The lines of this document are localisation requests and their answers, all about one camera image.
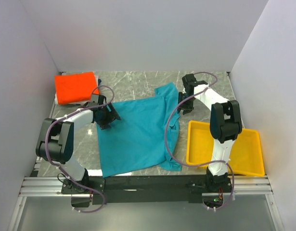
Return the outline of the teal t shirt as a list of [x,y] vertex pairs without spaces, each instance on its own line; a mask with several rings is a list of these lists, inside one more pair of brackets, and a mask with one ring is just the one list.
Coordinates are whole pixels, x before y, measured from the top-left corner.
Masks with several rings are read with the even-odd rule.
[[178,90],[168,83],[154,92],[154,97],[114,103],[121,120],[109,129],[97,129],[103,177],[152,166],[181,171],[181,164],[170,156],[180,131]]

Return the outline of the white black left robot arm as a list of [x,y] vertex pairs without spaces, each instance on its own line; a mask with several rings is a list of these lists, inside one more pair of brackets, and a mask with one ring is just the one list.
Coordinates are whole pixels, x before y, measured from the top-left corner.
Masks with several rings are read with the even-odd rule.
[[60,118],[46,118],[42,122],[36,144],[36,155],[61,170],[65,177],[63,184],[77,193],[91,190],[87,169],[73,157],[75,132],[90,123],[101,130],[121,117],[104,95],[93,94],[89,101],[70,115]]

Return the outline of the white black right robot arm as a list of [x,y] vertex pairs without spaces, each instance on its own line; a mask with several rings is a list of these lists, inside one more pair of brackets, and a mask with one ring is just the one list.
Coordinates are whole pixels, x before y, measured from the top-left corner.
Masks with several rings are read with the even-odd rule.
[[232,147],[242,132],[240,106],[236,100],[228,100],[213,89],[213,83],[197,80],[195,74],[182,77],[183,91],[179,92],[178,112],[188,114],[193,111],[194,100],[201,101],[211,112],[210,134],[214,139],[211,164],[206,170],[205,187],[216,192],[226,185],[231,186],[228,178],[227,163]]

